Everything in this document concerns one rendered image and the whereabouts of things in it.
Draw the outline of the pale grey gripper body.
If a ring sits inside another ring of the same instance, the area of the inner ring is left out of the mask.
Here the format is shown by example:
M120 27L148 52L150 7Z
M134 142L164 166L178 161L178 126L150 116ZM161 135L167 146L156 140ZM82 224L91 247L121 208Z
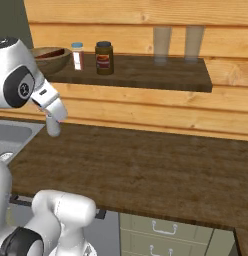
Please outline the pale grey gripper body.
M46 112L58 122L67 118L68 112L60 98L55 99L45 108Z

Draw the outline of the brown wooden bowl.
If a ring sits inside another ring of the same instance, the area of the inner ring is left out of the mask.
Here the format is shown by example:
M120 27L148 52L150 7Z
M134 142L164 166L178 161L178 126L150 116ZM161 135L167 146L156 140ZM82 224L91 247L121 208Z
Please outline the brown wooden bowl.
M69 62L72 52L61 47L39 47L31 49L40 71L52 75L61 71Z

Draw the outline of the pale green cabinet panel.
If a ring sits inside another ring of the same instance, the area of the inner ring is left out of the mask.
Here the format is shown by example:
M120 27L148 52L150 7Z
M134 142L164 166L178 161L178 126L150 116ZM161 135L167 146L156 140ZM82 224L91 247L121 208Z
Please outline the pale green cabinet panel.
M215 229L205 256L239 256L233 232Z

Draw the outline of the grey steel sink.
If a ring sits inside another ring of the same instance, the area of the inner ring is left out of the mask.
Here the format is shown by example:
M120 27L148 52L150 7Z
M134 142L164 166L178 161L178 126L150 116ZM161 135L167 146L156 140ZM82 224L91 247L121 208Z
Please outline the grey steel sink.
M0 161L9 164L44 124L0 120Z

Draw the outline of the spice jar with blue lid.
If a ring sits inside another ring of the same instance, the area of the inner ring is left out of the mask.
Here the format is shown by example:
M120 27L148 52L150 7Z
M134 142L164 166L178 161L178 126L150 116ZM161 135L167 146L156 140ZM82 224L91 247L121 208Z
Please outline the spice jar with blue lid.
M84 51L82 42L73 42L71 44L74 68L79 71L84 70Z

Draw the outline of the dark jar with red label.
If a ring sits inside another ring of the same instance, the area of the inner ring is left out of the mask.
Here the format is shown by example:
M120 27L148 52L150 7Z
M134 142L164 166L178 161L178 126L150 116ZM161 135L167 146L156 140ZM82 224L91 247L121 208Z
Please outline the dark jar with red label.
M113 46L109 41L96 43L95 58L98 75L111 75L114 73Z

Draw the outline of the grey dishwasher front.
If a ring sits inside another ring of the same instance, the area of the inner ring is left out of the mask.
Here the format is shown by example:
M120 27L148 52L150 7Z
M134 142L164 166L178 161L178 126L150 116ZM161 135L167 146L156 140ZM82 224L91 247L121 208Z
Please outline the grey dishwasher front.
M9 204L8 223L11 226L25 226L33 217L31 206ZM104 220L94 221L84 228L84 235L98 256L120 256L119 214L106 211Z

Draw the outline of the pale green drawer front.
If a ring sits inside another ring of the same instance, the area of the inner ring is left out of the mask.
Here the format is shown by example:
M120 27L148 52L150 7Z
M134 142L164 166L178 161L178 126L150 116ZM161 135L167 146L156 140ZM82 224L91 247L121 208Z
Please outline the pale green drawer front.
M201 244L209 242L213 231L212 228L124 213L120 214L120 225L139 233Z
M207 246L120 230L121 249L136 256L151 256L150 245L172 248L173 256L205 256Z

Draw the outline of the dark wooden wall shelf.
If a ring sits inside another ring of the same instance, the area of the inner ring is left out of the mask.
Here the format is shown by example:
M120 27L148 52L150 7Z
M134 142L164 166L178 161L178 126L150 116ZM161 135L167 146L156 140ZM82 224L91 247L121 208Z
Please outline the dark wooden wall shelf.
M72 61L63 70L47 77L50 82L115 87L212 92L212 82L203 59L189 61L169 57L155 63L153 56L114 56L114 73L98 75L95 55L85 55L83 71L74 69Z

